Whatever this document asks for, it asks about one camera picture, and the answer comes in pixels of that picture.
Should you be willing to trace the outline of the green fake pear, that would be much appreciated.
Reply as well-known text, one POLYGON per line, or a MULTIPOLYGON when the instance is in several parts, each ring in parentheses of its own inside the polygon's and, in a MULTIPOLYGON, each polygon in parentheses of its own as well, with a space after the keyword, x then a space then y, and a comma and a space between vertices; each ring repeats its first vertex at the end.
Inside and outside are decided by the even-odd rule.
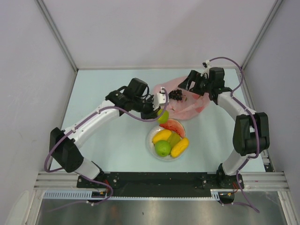
POLYGON ((159 117, 158 120, 157 120, 158 123, 159 124, 165 124, 169 119, 169 112, 167 110, 163 111, 163 109, 160 109, 157 112, 157 116, 159 117))

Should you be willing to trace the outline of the pink plastic bag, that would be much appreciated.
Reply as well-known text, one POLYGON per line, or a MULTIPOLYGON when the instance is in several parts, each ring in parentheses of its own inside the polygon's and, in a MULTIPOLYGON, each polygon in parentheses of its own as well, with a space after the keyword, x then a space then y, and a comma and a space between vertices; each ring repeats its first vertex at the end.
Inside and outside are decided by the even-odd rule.
MULTIPOLYGON (((158 93, 161 87, 164 87, 167 90, 167 93, 170 93, 173 90, 178 89, 178 85, 182 83, 187 76, 179 77, 172 79, 168 82, 157 84, 153 89, 152 93, 158 93)), ((205 107, 210 103, 208 93, 205 93, 203 96, 199 96, 192 92, 182 90, 182 100, 177 101, 170 99, 169 105, 167 106, 167 111, 169 112, 169 118, 175 120, 189 120, 201 113, 205 107)))

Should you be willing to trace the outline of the fake watermelon slice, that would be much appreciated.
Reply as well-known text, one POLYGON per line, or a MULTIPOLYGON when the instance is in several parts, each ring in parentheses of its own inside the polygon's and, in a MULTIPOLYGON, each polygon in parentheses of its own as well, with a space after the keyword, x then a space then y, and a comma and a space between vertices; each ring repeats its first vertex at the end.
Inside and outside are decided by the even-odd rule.
POLYGON ((168 119, 167 122, 159 124, 159 126, 177 133, 181 138, 186 136, 186 131, 183 125, 177 120, 168 119))

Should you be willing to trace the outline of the yellow fake mango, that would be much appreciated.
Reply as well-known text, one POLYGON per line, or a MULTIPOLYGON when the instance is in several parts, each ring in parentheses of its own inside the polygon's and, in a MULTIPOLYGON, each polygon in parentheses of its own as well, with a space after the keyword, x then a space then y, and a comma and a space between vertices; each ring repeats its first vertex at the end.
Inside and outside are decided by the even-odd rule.
POLYGON ((158 141, 161 141, 161 140, 167 141, 171 135, 172 135, 171 130, 167 130, 167 129, 160 130, 153 136, 152 142, 154 144, 156 144, 158 141))

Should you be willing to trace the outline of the dark fake grapes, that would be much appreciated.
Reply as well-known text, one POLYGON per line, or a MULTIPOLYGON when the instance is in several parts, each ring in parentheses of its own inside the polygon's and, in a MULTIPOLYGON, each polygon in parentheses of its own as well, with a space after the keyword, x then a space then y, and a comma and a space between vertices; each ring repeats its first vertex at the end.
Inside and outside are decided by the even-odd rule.
POLYGON ((172 100, 175 101, 182 101, 183 98, 183 93, 182 90, 177 89, 177 90, 172 90, 169 94, 168 97, 172 100))

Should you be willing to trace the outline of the white paper plate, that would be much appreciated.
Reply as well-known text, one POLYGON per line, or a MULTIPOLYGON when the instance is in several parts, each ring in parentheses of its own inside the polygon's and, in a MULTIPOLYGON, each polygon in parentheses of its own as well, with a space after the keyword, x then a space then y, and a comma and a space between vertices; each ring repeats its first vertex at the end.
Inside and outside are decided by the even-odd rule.
POLYGON ((189 139, 172 129, 155 126, 146 137, 146 147, 156 158, 174 161, 189 147, 189 139))

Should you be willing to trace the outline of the green fake apple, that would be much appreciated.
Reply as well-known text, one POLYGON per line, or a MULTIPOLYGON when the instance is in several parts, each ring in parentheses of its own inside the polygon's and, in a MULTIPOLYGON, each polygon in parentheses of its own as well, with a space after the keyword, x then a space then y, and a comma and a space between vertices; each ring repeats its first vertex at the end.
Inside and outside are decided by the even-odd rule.
POLYGON ((155 145, 155 152, 160 157, 166 157, 171 153, 171 146, 167 141, 158 141, 155 145))

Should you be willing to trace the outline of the orange fake fruit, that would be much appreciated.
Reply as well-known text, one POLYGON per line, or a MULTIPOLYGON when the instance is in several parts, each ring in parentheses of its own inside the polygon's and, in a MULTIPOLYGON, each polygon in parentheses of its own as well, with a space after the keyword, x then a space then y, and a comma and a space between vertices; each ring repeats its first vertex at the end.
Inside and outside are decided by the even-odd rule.
POLYGON ((188 138, 183 138, 181 139, 171 150, 171 157, 177 158, 179 157, 189 146, 189 139, 188 138))

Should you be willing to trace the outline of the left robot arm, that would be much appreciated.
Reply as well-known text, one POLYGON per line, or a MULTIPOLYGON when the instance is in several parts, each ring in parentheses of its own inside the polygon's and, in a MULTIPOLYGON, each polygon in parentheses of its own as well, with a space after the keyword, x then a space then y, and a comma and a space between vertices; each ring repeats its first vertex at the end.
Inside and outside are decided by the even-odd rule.
POLYGON ((129 85, 122 86, 110 92, 104 101, 88 116, 74 125, 61 130, 55 128, 50 133, 49 153, 44 162, 44 170, 48 168, 50 158, 56 160, 60 169, 67 173, 75 172, 97 188, 103 184, 102 170, 94 162, 86 159, 80 152, 83 144, 104 124, 119 118, 130 111, 141 114, 134 119, 143 122, 158 120, 166 111, 169 102, 165 88, 154 95, 149 93, 149 87, 144 81, 133 78, 129 85))

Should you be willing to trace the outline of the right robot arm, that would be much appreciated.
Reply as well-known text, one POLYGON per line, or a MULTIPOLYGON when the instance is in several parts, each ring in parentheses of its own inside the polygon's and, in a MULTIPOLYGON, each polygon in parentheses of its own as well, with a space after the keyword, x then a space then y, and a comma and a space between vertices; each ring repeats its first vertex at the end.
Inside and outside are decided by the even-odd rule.
POLYGON ((203 73, 192 70, 178 88, 203 96, 223 108, 235 121, 233 151, 229 158, 219 165, 216 183, 220 188, 232 188, 242 183, 241 169, 260 153, 269 148, 269 121, 264 112, 256 112, 240 102, 233 90, 225 86, 225 71, 220 67, 206 68, 203 73))

